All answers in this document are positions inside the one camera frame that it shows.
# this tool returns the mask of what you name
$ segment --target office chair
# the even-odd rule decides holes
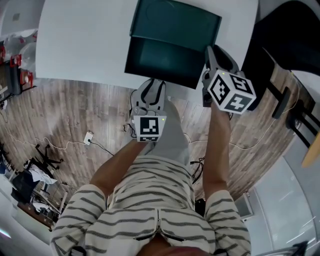
[[[51,171],[48,169],[48,164],[46,163],[42,163],[40,162],[38,159],[34,159],[31,158],[27,167],[25,168],[27,171],[30,170],[30,168],[32,167],[32,165],[35,165],[36,167],[38,167],[41,171],[43,171],[46,175],[48,175],[51,179],[54,179],[55,177],[53,176],[53,174],[51,173]],[[43,191],[45,194],[47,194],[47,196],[49,196],[50,194],[48,193],[48,184],[44,184],[44,188],[41,189],[41,191]]]
[[[30,203],[32,192],[38,185],[39,181],[34,182],[32,174],[28,170],[20,172],[13,180],[11,196],[18,202],[27,204]]]
[[[306,4],[288,1],[259,21],[254,39],[286,70],[320,76],[320,20]]]
[[[61,158],[60,161],[56,161],[56,160],[52,160],[48,157],[48,149],[50,148],[50,145],[47,145],[45,147],[45,153],[43,154],[40,150],[39,150],[40,145],[36,145],[35,149],[38,151],[38,153],[40,154],[40,156],[43,159],[43,165],[49,165],[51,166],[53,169],[55,170],[59,170],[60,167],[59,166],[54,166],[53,164],[61,164],[64,160]]]
[[[251,80],[256,94],[256,100],[251,104],[248,110],[253,111],[257,108],[266,89],[268,89],[278,100],[278,104],[275,107],[272,117],[279,119],[288,104],[291,91],[288,87],[285,87],[281,93],[271,83],[270,79],[274,72],[274,68],[275,62],[269,54],[252,39],[242,66],[242,71],[246,78]]]

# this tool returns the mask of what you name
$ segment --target wood grain floor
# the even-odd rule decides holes
[[[277,66],[271,80],[280,90],[285,86],[291,89],[288,106],[292,106],[298,97],[298,84],[292,75]],[[35,138],[43,140],[46,137],[55,146],[65,148],[68,141],[83,142],[86,132],[92,131],[94,142],[115,153],[120,149],[124,137],[123,125],[129,117],[131,92],[127,88],[105,84],[52,81],[9,101],[6,112],[1,112],[0,141],[4,143],[15,168],[20,171],[26,160],[40,157],[29,143],[40,144],[42,150],[48,144],[46,140],[38,141]],[[305,106],[312,101],[304,88],[301,88],[299,98],[305,102]],[[206,140],[210,109],[186,100],[172,98],[171,101],[177,107],[182,129],[191,141]],[[231,120],[231,142],[243,148],[255,145],[272,124],[271,114],[276,104],[275,98],[267,91],[255,111],[234,115]],[[230,145],[228,185],[235,199],[275,163],[293,139],[292,131],[285,128],[285,118],[286,114],[283,114],[276,120],[261,142],[252,149],[241,150]],[[22,144],[15,140],[27,142]],[[204,157],[206,145],[205,141],[191,143],[191,159]],[[53,201],[57,205],[64,191],[69,192],[69,200],[74,191],[87,184],[99,166],[111,157],[93,144],[69,144],[66,150],[51,147],[49,156],[56,160],[64,159],[60,170],[54,173],[58,182],[49,187],[50,196],[55,194]],[[198,198],[203,196],[201,181],[196,184]]]

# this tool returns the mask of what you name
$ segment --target forearm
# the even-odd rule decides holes
[[[228,188],[230,134],[228,113],[213,105],[203,167],[203,189],[206,199],[214,192]]]
[[[101,189],[106,197],[110,195],[146,145],[135,139],[129,142],[95,172],[90,184]]]

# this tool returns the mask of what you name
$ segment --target striped shirt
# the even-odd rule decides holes
[[[82,246],[86,255],[135,256],[156,234],[172,246],[197,247],[213,254],[250,255],[247,228],[233,199],[221,190],[195,212],[190,170],[153,155],[139,156],[107,200],[94,185],[82,186],[70,199],[53,231],[54,255]]]

